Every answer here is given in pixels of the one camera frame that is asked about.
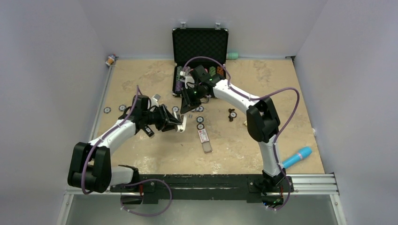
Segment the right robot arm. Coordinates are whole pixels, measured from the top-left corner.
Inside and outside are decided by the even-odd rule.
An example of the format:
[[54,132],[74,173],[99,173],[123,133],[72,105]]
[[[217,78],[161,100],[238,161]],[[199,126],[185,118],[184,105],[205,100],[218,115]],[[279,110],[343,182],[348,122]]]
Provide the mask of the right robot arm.
[[192,70],[183,69],[180,75],[185,79],[181,88],[181,113],[201,105],[201,99],[212,95],[240,110],[246,116],[247,132],[259,145],[263,162],[261,191],[276,189],[291,192],[292,182],[280,160],[278,137],[280,119],[270,97],[253,96],[234,86],[221,75],[210,75],[203,66]]

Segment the black stapler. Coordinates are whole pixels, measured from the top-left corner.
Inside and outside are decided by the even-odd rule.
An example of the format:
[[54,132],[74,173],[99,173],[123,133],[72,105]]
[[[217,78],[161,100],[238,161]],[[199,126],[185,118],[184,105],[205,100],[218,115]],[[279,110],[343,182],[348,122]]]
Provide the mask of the black stapler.
[[152,130],[148,125],[145,125],[145,126],[143,127],[143,131],[146,133],[146,135],[147,135],[149,138],[153,138],[154,132],[153,132],[153,130]]

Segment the white stapler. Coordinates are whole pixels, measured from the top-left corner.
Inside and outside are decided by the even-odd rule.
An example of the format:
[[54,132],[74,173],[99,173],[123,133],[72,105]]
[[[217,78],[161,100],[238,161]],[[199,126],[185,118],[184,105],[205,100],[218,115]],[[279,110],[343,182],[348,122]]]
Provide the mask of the white stapler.
[[179,124],[175,126],[177,133],[182,133],[186,129],[187,118],[184,114],[173,112],[174,116],[179,120]]

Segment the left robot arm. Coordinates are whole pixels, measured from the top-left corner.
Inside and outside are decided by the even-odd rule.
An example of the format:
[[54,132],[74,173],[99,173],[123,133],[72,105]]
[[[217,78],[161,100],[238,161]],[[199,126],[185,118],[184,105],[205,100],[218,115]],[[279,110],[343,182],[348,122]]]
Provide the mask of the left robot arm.
[[127,140],[143,131],[154,136],[151,125],[159,131],[182,133],[187,118],[170,112],[156,97],[135,95],[116,123],[104,134],[89,142],[79,142],[73,148],[67,183],[84,194],[103,193],[108,187],[122,185],[127,191],[139,188],[138,169],[128,165],[112,166],[111,156]]

